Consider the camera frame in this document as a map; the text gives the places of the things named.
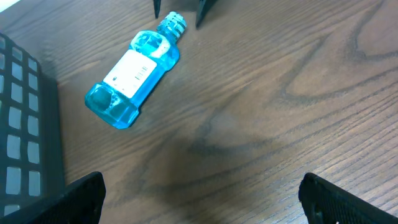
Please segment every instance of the wood grain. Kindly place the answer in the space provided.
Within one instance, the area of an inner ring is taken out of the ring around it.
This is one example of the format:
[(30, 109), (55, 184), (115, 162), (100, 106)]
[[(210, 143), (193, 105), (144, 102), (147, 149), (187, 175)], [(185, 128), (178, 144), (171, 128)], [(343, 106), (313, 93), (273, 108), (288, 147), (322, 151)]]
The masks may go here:
[(398, 215), (398, 2), (163, 0), (182, 57), (119, 131), (83, 102), (152, 1), (21, 1), (3, 32), (59, 81), (67, 181), (104, 174), (102, 223), (306, 223), (314, 172)]

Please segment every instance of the black basket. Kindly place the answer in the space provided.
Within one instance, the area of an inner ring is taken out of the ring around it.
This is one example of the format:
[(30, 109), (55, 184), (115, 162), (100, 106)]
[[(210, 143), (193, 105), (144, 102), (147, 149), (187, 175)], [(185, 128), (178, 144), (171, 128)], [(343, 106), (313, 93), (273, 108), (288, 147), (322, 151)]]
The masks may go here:
[(0, 218), (64, 188), (57, 83), (0, 34)]

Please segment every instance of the mouthwash bottle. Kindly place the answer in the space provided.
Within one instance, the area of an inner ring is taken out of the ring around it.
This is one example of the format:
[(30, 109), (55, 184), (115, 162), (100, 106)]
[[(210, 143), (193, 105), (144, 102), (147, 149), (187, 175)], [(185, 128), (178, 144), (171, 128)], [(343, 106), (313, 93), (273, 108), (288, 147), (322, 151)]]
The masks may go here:
[(105, 79), (86, 94), (86, 106), (115, 128), (130, 127), (156, 83), (180, 58), (176, 42), (186, 27), (184, 18), (171, 12), (157, 32), (140, 31)]

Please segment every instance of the transparent blue bottle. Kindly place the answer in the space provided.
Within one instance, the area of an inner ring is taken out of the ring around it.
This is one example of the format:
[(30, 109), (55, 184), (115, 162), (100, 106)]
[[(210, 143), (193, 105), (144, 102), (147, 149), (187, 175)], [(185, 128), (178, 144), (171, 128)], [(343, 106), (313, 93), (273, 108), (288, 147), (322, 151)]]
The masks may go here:
[(105, 79), (86, 94), (86, 106), (115, 128), (130, 127), (156, 83), (180, 58), (176, 43), (186, 27), (184, 18), (171, 12), (157, 32), (140, 31)]

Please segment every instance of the white corner background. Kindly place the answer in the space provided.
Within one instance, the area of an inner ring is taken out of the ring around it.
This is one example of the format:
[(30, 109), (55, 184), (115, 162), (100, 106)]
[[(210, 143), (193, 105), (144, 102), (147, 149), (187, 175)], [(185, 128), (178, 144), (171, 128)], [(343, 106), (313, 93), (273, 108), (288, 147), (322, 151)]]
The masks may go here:
[(0, 0), (0, 12), (3, 12), (8, 7), (19, 2), (19, 0)]

